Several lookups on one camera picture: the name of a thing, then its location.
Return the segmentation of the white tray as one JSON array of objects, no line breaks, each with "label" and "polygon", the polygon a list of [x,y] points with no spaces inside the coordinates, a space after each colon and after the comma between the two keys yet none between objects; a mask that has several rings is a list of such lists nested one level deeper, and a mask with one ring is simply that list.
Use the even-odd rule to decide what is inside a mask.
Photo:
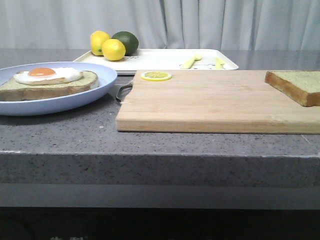
[{"label": "white tray", "polygon": [[134,75],[137,70],[180,70],[181,65],[195,55],[201,56],[201,59],[193,63],[192,70],[216,70],[216,60],[222,63],[223,70],[239,68],[215,49],[138,49],[133,55],[125,56],[119,61],[109,61],[88,51],[75,61],[107,66],[119,75]]}]

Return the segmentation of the wooden cutting board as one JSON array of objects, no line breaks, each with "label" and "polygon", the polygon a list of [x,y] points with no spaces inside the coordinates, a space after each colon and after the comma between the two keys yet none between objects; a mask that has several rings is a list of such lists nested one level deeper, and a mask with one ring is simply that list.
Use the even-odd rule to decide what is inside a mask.
[{"label": "wooden cutting board", "polygon": [[172,70],[148,81],[137,71],[116,117],[119,131],[318,134],[320,109],[265,82],[265,70]]}]

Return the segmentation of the grey curtain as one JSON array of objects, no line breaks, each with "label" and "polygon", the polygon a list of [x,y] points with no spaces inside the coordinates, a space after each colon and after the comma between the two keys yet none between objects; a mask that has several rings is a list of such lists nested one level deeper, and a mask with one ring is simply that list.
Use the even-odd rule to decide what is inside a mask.
[{"label": "grey curtain", "polygon": [[0,46],[87,49],[96,30],[146,49],[320,48],[317,0],[3,0]]}]

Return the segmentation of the left yellow lemon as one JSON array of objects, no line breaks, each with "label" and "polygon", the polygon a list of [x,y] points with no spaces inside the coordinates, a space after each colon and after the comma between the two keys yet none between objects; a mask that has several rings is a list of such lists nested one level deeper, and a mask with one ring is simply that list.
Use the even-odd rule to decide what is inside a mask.
[{"label": "left yellow lemon", "polygon": [[90,35],[91,52],[95,56],[102,56],[102,44],[109,40],[111,37],[107,32],[96,30]]}]

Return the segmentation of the front yellow lemon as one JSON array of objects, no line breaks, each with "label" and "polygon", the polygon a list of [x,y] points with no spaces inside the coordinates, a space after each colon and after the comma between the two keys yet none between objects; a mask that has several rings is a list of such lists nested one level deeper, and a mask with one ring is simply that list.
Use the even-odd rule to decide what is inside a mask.
[{"label": "front yellow lemon", "polygon": [[101,46],[103,56],[109,61],[119,61],[126,54],[125,45],[118,39],[108,39]]}]

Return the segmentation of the yellow lemon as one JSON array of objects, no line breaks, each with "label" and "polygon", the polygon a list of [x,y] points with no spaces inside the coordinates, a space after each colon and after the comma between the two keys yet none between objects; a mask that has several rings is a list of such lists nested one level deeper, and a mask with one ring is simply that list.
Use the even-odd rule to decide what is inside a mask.
[{"label": "yellow lemon", "polygon": [[90,35],[91,52],[95,56],[102,56],[102,44],[109,40],[111,37],[107,32],[96,30]]},{"label": "yellow lemon", "polygon": [[109,61],[119,61],[126,54],[125,45],[118,39],[108,39],[101,46],[103,56]]}]

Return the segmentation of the green lime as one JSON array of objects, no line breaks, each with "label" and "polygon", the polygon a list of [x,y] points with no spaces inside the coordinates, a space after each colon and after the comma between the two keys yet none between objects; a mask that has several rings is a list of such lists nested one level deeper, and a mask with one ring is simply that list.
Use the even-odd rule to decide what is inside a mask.
[{"label": "green lime", "polygon": [[117,39],[123,43],[126,50],[125,56],[131,56],[137,51],[139,47],[139,40],[137,39],[137,37],[133,33],[128,31],[119,31],[115,33],[111,38]]}]

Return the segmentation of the bread slice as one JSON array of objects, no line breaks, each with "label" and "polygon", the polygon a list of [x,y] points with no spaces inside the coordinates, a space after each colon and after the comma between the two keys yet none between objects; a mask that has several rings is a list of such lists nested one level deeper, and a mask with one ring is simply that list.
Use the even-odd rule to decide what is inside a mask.
[{"label": "bread slice", "polygon": [[64,97],[93,90],[98,86],[98,75],[89,70],[83,71],[79,80],[60,84],[29,85],[11,78],[0,86],[0,100],[12,102]]},{"label": "bread slice", "polygon": [[303,107],[320,105],[318,70],[271,70],[264,81]]}]

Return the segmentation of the fried egg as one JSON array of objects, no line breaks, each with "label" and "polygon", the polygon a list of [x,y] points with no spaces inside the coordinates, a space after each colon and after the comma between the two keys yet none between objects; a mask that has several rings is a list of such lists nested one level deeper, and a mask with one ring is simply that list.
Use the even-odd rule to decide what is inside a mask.
[{"label": "fried egg", "polygon": [[57,85],[77,81],[83,77],[83,73],[72,67],[37,67],[30,71],[19,71],[13,78],[26,85]]}]

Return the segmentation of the lemon slice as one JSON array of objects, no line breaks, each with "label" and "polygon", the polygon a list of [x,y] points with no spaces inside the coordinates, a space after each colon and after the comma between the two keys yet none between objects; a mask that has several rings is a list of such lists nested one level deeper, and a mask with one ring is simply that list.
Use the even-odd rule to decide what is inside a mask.
[{"label": "lemon slice", "polygon": [[172,78],[172,75],[166,71],[146,71],[140,74],[143,80],[147,81],[167,81]]}]

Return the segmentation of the yellow plastic fork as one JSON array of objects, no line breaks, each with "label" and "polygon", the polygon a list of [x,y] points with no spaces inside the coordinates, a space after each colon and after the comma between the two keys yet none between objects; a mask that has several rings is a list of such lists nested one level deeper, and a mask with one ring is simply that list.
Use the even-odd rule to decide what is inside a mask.
[{"label": "yellow plastic fork", "polygon": [[223,69],[224,69],[224,65],[225,65],[224,60],[221,59],[221,58],[219,58],[219,57],[215,57],[214,60],[215,60],[215,66],[214,66],[214,68],[215,68],[216,70],[223,70]]}]

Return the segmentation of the yellow plastic spoon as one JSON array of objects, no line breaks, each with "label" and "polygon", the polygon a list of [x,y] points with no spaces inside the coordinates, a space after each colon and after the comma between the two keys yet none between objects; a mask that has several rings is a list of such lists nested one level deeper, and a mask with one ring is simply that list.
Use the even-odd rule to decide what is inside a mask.
[{"label": "yellow plastic spoon", "polygon": [[194,56],[189,58],[187,61],[185,61],[183,64],[181,64],[180,69],[183,69],[183,70],[190,69],[196,61],[200,61],[201,59],[202,59],[202,55],[195,54]]}]

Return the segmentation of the light blue plate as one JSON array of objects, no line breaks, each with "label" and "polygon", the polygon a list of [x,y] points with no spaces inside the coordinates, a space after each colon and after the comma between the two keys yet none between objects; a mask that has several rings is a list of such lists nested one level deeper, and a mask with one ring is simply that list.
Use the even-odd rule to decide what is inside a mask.
[{"label": "light blue plate", "polygon": [[1,115],[36,116],[53,114],[81,107],[92,103],[107,94],[110,88],[114,85],[118,76],[118,73],[114,69],[105,65],[86,62],[57,61],[24,64],[2,68],[0,70],[0,83],[3,84],[7,82],[15,73],[20,70],[29,71],[37,67],[71,67],[78,71],[92,71],[97,74],[99,85],[97,88],[85,92],[55,98],[26,101],[1,101]]}]

